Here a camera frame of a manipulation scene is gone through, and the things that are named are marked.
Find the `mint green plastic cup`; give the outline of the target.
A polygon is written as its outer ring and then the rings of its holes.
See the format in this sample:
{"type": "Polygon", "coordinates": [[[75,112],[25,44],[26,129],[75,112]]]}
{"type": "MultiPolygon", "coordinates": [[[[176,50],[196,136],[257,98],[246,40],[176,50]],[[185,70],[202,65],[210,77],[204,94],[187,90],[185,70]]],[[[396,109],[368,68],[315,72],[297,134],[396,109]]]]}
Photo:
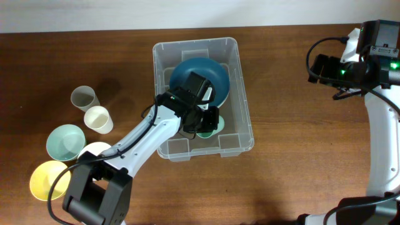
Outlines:
{"type": "Polygon", "coordinates": [[[213,130],[212,132],[200,132],[200,133],[197,133],[196,135],[200,138],[207,139],[207,138],[210,138],[211,136],[221,132],[224,129],[224,127],[225,127],[224,118],[222,116],[219,116],[217,129],[213,130]]]}

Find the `dark blue bowl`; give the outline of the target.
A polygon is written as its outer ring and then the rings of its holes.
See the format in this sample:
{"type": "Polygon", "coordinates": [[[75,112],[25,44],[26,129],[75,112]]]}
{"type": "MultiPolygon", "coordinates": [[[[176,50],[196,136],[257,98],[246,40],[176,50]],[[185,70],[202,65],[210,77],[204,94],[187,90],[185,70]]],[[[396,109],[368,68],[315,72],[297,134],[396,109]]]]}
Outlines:
{"type": "Polygon", "coordinates": [[[169,88],[174,89],[181,85],[194,72],[208,79],[215,88],[214,101],[209,106],[221,107],[229,95],[229,74],[215,60],[205,57],[195,57],[181,62],[172,72],[169,88]]]}

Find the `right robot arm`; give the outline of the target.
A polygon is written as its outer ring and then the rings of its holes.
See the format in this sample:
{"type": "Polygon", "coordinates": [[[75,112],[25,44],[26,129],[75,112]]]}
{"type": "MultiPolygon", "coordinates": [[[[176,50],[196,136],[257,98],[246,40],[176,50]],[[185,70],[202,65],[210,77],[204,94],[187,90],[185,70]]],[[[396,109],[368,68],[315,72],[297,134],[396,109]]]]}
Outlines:
{"type": "Polygon", "coordinates": [[[399,58],[364,47],[351,59],[319,54],[307,65],[309,82],[339,89],[334,99],[364,96],[371,168],[366,196],[348,197],[324,214],[297,224],[399,224],[399,58]]]}

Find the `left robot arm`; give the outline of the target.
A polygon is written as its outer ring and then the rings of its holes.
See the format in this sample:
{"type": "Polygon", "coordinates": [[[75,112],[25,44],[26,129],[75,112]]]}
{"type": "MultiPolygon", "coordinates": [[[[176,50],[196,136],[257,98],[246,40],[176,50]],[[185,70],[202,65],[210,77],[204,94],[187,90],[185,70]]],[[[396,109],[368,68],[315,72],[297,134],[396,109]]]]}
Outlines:
{"type": "Polygon", "coordinates": [[[62,208],[84,224],[122,224],[133,178],[153,152],[179,131],[207,133],[218,126],[216,92],[177,87],[155,97],[149,114],[124,138],[98,155],[89,151],[72,172],[62,208]]]}

